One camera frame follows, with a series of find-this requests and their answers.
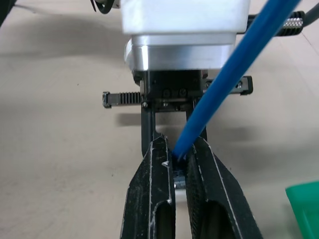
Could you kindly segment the black ribbed knurled metal part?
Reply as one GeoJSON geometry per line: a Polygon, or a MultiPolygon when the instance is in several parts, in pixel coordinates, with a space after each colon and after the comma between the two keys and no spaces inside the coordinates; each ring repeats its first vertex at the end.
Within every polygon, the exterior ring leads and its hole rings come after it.
{"type": "Polygon", "coordinates": [[[294,11],[277,32],[276,37],[295,36],[302,32],[305,12],[294,11]]]}

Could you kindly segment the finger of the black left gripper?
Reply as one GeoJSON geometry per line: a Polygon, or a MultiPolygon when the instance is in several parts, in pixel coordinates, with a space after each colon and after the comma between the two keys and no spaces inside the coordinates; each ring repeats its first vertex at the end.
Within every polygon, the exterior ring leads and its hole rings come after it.
{"type": "Polygon", "coordinates": [[[151,102],[142,102],[141,105],[141,144],[142,155],[146,155],[149,144],[153,141],[155,130],[156,118],[155,110],[151,102]]]}
{"type": "Polygon", "coordinates": [[[198,113],[195,109],[186,112],[185,140],[193,144],[199,137],[207,140],[207,117],[204,113],[198,113]]]}

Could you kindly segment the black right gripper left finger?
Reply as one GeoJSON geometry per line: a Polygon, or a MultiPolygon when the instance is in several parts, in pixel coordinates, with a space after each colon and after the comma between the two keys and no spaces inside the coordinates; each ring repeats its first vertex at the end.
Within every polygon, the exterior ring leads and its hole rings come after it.
{"type": "Polygon", "coordinates": [[[175,239],[175,189],[167,137],[154,139],[127,189],[120,239],[175,239]]]}

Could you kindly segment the green plastic bin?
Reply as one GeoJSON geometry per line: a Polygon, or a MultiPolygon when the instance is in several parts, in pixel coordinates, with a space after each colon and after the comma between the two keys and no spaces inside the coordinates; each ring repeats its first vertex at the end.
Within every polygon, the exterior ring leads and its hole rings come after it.
{"type": "Polygon", "coordinates": [[[303,239],[319,239],[319,181],[286,188],[303,239]]]}

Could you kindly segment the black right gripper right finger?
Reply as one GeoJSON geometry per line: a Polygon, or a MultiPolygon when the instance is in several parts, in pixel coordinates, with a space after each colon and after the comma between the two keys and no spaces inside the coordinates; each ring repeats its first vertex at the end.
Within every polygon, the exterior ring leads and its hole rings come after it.
{"type": "Polygon", "coordinates": [[[197,138],[186,159],[192,239],[263,239],[238,181],[204,138],[197,138]]]}

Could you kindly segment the silver metal wrist block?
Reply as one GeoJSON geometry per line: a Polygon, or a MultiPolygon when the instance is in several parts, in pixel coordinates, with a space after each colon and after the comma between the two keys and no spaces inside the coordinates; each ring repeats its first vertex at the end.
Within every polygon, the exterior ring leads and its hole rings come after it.
{"type": "Polygon", "coordinates": [[[234,49],[234,33],[134,35],[124,61],[130,70],[220,69],[234,49]]]}

